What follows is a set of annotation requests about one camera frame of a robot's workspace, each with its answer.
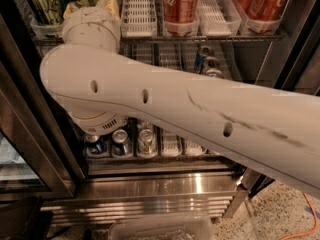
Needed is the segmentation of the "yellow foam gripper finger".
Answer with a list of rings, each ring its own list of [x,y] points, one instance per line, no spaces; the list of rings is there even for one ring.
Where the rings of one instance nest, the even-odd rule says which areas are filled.
[[[81,7],[82,7],[82,4],[80,2],[68,3],[63,13],[63,18],[67,19],[72,13],[78,11]]]
[[[120,19],[117,0],[99,0],[96,6],[109,11],[117,20]]]

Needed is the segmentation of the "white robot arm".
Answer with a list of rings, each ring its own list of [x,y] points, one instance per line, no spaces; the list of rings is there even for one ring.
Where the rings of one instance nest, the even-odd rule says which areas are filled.
[[[318,97],[129,59],[119,53],[117,18],[99,7],[69,15],[62,35],[40,77],[84,132],[142,119],[320,198]]]

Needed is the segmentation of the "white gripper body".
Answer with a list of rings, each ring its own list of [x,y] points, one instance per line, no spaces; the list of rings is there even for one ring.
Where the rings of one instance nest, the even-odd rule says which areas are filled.
[[[66,44],[83,44],[118,53],[120,23],[112,12],[99,7],[83,7],[71,13],[63,23]]]

